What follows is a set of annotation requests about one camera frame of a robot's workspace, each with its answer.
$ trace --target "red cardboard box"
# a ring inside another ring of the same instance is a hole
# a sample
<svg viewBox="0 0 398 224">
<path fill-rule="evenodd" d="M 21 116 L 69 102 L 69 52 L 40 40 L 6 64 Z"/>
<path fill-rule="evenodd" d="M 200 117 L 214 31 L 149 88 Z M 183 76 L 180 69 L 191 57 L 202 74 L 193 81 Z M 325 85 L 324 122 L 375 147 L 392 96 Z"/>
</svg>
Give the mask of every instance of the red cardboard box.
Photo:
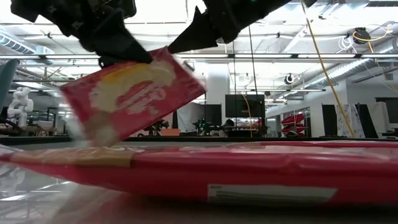
<svg viewBox="0 0 398 224">
<path fill-rule="evenodd" d="M 166 47 L 150 53 L 151 64 L 116 64 L 60 88 L 91 145 L 122 141 L 205 93 Z"/>
</svg>

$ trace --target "white label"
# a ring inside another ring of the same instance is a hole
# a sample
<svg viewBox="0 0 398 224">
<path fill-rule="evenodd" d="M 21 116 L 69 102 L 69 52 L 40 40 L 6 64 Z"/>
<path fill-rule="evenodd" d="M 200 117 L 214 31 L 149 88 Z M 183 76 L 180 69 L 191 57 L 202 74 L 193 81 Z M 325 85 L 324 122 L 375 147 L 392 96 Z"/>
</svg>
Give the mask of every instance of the white label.
<svg viewBox="0 0 398 224">
<path fill-rule="evenodd" d="M 337 189 L 283 185 L 218 185 L 208 186 L 210 203 L 253 204 L 267 206 L 314 205 L 327 202 Z"/>
</svg>

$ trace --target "white column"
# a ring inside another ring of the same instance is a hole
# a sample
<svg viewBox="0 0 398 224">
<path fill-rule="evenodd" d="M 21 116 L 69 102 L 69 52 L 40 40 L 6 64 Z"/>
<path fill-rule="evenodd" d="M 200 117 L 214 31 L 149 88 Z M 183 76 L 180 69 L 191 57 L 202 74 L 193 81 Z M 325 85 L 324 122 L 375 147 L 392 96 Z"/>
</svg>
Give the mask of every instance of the white column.
<svg viewBox="0 0 398 224">
<path fill-rule="evenodd" d="M 221 104 L 223 124 L 225 116 L 225 95 L 229 94 L 228 64 L 206 65 L 207 104 Z"/>
</svg>

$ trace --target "white robot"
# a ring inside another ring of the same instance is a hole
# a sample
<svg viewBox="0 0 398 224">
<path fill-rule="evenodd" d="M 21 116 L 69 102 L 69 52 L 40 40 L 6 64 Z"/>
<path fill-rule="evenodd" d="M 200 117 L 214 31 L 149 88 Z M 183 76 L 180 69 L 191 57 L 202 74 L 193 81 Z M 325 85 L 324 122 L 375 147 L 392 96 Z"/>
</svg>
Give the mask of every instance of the white robot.
<svg viewBox="0 0 398 224">
<path fill-rule="evenodd" d="M 12 102 L 7 110 L 7 117 L 15 119 L 18 115 L 18 125 L 20 127 L 26 126 L 27 112 L 33 111 L 33 100 L 28 98 L 30 88 L 19 87 L 17 91 L 12 95 Z"/>
</svg>

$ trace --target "yellow cable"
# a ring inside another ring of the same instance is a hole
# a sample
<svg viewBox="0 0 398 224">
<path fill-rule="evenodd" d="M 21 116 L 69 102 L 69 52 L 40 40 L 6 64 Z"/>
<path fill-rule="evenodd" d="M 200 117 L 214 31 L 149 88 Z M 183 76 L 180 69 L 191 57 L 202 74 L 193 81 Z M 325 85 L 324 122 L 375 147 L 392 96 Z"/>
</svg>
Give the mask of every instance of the yellow cable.
<svg viewBox="0 0 398 224">
<path fill-rule="evenodd" d="M 302 5 L 302 7 L 303 7 L 303 11 L 304 11 L 304 14 L 305 14 L 305 19 L 307 20 L 308 29 L 310 30 L 310 33 L 311 33 L 311 37 L 312 37 L 312 40 L 313 40 L 313 44 L 314 44 L 315 50 L 317 50 L 317 54 L 318 54 L 319 61 L 320 61 L 321 66 L 322 66 L 322 70 L 323 70 L 323 72 L 325 72 L 326 79 L 328 80 L 328 83 L 329 83 L 329 85 L 330 85 L 330 88 L 331 88 L 331 90 L 332 90 L 332 92 L 333 92 L 333 94 L 334 94 L 334 96 L 335 96 L 335 98 L 336 98 L 336 102 L 337 102 L 337 105 L 338 105 L 338 107 L 339 107 L 339 109 L 340 109 L 340 111 L 341 111 L 341 114 L 343 115 L 344 120 L 346 121 L 348 130 L 349 130 L 349 132 L 351 133 L 352 138 L 355 138 L 355 133 L 354 133 L 354 131 L 353 131 L 353 128 L 351 127 L 351 124 L 349 123 L 348 118 L 347 118 L 346 114 L 344 113 L 343 106 L 342 106 L 341 103 L 340 103 L 340 100 L 339 100 L 338 95 L 337 95 L 337 93 L 336 93 L 335 87 L 333 87 L 333 84 L 332 84 L 331 79 L 330 79 L 330 77 L 329 77 L 328 71 L 326 70 L 326 67 L 325 67 L 325 65 L 323 64 L 322 56 L 321 56 L 321 53 L 319 52 L 318 44 L 317 44 L 317 42 L 316 42 L 316 40 L 315 40 L 315 36 L 314 36 L 314 34 L 313 34 L 313 32 L 312 32 L 311 22 L 310 22 L 310 20 L 309 20 L 308 17 L 307 17 L 307 11 L 305 10 L 305 4 L 304 4 L 303 1 L 301 1 L 301 5 Z"/>
<path fill-rule="evenodd" d="M 249 106 L 249 102 L 246 99 L 246 97 L 242 94 L 244 100 L 246 101 L 246 105 L 248 106 L 248 111 L 249 111 L 249 118 L 250 118 L 250 138 L 253 138 L 253 132 L 252 132 L 252 125 L 251 125 L 251 113 L 250 113 L 250 106 Z"/>
<path fill-rule="evenodd" d="M 370 42 L 368 42 L 368 44 L 369 44 L 369 48 L 371 49 L 372 54 L 374 54 L 372 44 L 371 44 Z M 377 59 L 376 59 L 376 65 L 377 65 L 379 68 L 381 68 L 381 66 L 379 65 L 379 62 L 377 61 Z M 382 69 L 382 68 L 381 68 L 381 73 L 383 74 L 384 79 L 387 80 L 386 74 L 383 72 L 383 69 Z M 398 92 L 397 88 L 396 88 L 394 85 L 390 85 L 390 83 L 386 83 L 386 85 L 388 85 L 390 88 L 392 88 L 392 90 L 393 90 L 394 92 L 396 92 L 396 93 Z"/>
<path fill-rule="evenodd" d="M 387 26 L 387 30 L 386 30 L 386 33 L 383 35 L 383 36 L 381 36 L 381 37 L 378 37 L 378 38 L 376 38 L 376 39 L 370 39 L 370 40 L 366 40 L 366 39 L 362 39 L 362 38 L 359 38 L 359 37 L 356 37 L 355 36 L 355 34 L 357 34 L 358 32 L 353 32 L 353 37 L 355 38 L 355 39 L 357 39 L 357 40 L 360 40 L 360 41 L 365 41 L 365 42 L 372 42 L 372 41 L 376 41 L 376 40 L 381 40 L 381 39 L 383 39 L 383 38 L 385 38 L 386 37 L 386 35 L 388 34 L 388 30 L 390 29 L 390 26 Z"/>
</svg>

